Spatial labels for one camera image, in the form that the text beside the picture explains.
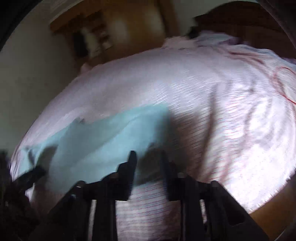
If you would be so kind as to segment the light blue pant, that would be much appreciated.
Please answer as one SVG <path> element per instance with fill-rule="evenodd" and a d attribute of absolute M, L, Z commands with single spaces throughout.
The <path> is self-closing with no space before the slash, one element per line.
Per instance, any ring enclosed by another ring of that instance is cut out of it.
<path fill-rule="evenodd" d="M 171 142 L 170 112 L 164 105 L 134 108 L 87 123 L 74 120 L 45 141 L 21 149 L 19 174 L 46 171 L 46 189 L 67 192 L 77 181 L 101 180 L 137 154 L 134 184 L 160 179 L 160 152 Z"/>

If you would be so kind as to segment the pink striped bed sheet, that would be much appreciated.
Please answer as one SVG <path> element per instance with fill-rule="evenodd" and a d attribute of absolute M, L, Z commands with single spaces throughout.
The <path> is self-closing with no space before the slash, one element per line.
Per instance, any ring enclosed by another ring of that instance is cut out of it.
<path fill-rule="evenodd" d="M 93 123 L 158 104 L 170 112 L 168 158 L 198 181 L 221 183 L 248 213 L 264 207 L 295 173 L 295 60 L 205 32 L 75 78 L 25 134 L 11 174 L 21 175 L 22 148 L 45 141 L 74 120 Z M 44 178 L 27 192 L 40 214 L 66 193 L 46 189 Z M 166 200 L 162 176 L 134 184 L 128 201 L 116 203 L 118 238 L 175 238 L 179 209 L 178 202 Z"/>

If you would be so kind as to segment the wooden wardrobe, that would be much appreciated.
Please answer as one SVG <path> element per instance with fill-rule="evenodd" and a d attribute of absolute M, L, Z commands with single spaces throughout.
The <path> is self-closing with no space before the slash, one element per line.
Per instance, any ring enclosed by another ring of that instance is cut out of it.
<path fill-rule="evenodd" d="M 159 48 L 180 33 L 171 1 L 52 1 L 49 13 L 76 68 Z"/>

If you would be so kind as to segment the dark wooden headboard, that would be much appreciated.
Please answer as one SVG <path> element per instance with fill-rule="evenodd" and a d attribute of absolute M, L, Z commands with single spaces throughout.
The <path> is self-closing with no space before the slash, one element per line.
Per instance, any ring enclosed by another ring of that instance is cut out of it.
<path fill-rule="evenodd" d="M 283 58 L 295 58 L 295 47 L 280 24 L 260 4 L 232 1 L 207 13 L 193 17 L 190 39 L 202 31 L 225 33 L 237 38 L 239 44 L 258 49 L 270 49 Z"/>

